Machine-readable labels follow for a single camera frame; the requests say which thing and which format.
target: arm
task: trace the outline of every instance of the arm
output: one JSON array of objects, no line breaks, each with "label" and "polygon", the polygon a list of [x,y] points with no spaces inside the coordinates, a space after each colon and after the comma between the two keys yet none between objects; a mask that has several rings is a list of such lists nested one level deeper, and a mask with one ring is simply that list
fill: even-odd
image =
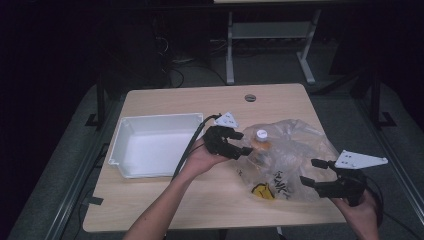
[{"label": "arm", "polygon": [[346,199],[333,198],[331,201],[339,208],[347,224],[360,240],[378,240],[377,204],[371,193],[365,190],[356,207],[350,207]]},{"label": "arm", "polygon": [[209,171],[215,164],[228,158],[210,154],[199,139],[195,149],[187,158],[180,174],[163,193],[134,222],[124,239],[163,239],[180,202],[191,182],[200,174]]}]

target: transparent plastic bag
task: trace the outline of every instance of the transparent plastic bag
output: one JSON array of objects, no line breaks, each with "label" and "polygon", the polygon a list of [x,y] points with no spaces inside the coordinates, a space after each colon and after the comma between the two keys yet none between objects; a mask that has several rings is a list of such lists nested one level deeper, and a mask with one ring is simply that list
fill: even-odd
[{"label": "transparent plastic bag", "polygon": [[[258,144],[258,130],[266,131],[266,143]],[[246,128],[243,134],[243,139],[233,144],[254,150],[249,156],[234,161],[235,167],[248,189],[259,197],[315,201],[319,199],[318,193],[302,185],[299,176],[317,182],[337,178],[330,169],[312,166],[313,158],[335,160],[339,154],[324,133],[301,120],[256,124]]]}]

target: white bottle cap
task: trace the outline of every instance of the white bottle cap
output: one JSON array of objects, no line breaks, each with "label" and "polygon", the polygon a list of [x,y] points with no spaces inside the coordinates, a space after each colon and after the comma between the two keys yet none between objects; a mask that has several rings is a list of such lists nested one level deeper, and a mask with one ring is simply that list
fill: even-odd
[{"label": "white bottle cap", "polygon": [[256,132],[256,140],[258,142],[265,142],[267,139],[268,139],[268,133],[265,130],[260,129]]}]

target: white plastic tray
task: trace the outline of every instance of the white plastic tray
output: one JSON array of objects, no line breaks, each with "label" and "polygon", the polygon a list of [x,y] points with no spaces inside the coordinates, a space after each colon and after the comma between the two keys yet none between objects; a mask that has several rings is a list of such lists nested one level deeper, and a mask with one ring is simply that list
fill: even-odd
[{"label": "white plastic tray", "polygon": [[202,121],[201,113],[122,118],[108,162],[125,178],[172,176]]}]

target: person's left hand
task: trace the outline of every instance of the person's left hand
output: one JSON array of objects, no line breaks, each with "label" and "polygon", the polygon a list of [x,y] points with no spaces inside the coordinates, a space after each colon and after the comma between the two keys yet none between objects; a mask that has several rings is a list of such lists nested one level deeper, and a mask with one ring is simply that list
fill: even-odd
[{"label": "person's left hand", "polygon": [[209,171],[216,164],[229,160],[229,158],[224,156],[210,154],[203,144],[203,138],[198,139],[193,144],[192,152],[187,157],[180,174],[185,174],[194,179],[200,174]]},{"label": "person's left hand", "polygon": [[347,199],[330,199],[340,210],[346,219],[347,224],[355,232],[358,239],[370,240],[379,239],[377,224],[377,202],[373,195],[365,190],[359,205],[350,207]]}]

